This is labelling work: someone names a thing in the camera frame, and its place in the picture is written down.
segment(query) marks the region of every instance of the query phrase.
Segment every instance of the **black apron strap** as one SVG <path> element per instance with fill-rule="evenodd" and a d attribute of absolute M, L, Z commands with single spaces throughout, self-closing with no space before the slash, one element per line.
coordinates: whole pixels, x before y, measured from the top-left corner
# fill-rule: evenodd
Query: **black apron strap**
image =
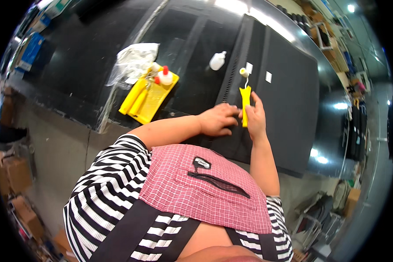
<path fill-rule="evenodd" d="M 278 259 L 277 244 L 274 240 L 274 234 L 259 234 L 261 242 L 262 256 L 264 260 L 276 261 Z"/>
<path fill-rule="evenodd" d="M 158 261 L 176 261 L 201 222 L 199 220 L 189 218 L 187 221 L 182 223 L 182 228 L 179 230 L 179 233 L 175 236 L 168 248 L 163 251 L 163 254 L 160 256 Z"/>
<path fill-rule="evenodd" d="M 160 211 L 138 199 L 116 224 L 90 262 L 125 262 L 138 246 Z"/>
<path fill-rule="evenodd" d="M 233 245 L 243 246 L 242 242 L 240 241 L 239 234 L 237 234 L 235 229 L 227 228 L 227 227 L 224 227 L 224 228 L 228 234 L 228 237 L 231 240 L 231 243 L 233 243 Z"/>

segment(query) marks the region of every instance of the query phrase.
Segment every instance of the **plastic bag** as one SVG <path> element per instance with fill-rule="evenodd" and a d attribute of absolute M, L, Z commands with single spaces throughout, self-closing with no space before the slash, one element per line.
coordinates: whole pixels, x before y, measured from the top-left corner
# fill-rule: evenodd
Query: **plastic bag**
<path fill-rule="evenodd" d="M 116 55 L 115 65 L 105 86 L 119 83 L 120 88 L 130 89 L 156 60 L 159 45 L 157 43 L 139 43 L 121 50 Z"/>

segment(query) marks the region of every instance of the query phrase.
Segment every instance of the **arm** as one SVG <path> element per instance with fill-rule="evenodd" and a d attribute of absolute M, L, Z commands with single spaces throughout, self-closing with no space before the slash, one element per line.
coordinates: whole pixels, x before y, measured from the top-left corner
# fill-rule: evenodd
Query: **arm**
<path fill-rule="evenodd" d="M 267 134 L 253 141 L 250 175 L 267 196 L 279 196 L 278 172 Z"/>
<path fill-rule="evenodd" d="M 278 196 L 278 172 L 267 137 L 264 107 L 255 92 L 252 92 L 252 98 L 255 106 L 246 106 L 248 131 L 253 141 L 250 175 L 265 195 Z"/>
<path fill-rule="evenodd" d="M 239 112 L 236 106 L 222 103 L 197 116 L 157 120 L 128 133 L 139 137 L 148 150 L 155 146 L 178 144 L 200 133 L 231 135 L 231 130 L 225 127 L 238 124 L 233 115 Z"/>

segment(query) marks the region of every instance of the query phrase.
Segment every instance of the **white sticker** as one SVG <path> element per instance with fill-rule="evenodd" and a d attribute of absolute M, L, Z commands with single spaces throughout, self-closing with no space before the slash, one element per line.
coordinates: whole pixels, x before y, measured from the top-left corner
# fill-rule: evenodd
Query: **white sticker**
<path fill-rule="evenodd" d="M 246 62 L 246 71 L 251 74 L 253 69 L 253 65 L 249 62 Z"/>
<path fill-rule="evenodd" d="M 267 71 L 267 75 L 265 76 L 265 80 L 268 82 L 272 81 L 272 74 L 270 72 Z"/>

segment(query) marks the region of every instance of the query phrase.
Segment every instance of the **pink plaid apron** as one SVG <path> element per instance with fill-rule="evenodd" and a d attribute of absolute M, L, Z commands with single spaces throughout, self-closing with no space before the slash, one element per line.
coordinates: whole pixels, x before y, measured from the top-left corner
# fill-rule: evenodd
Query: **pink plaid apron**
<path fill-rule="evenodd" d="M 162 211 L 257 234 L 272 231 L 267 199 L 238 165 L 206 148 L 152 148 L 139 198 Z"/>

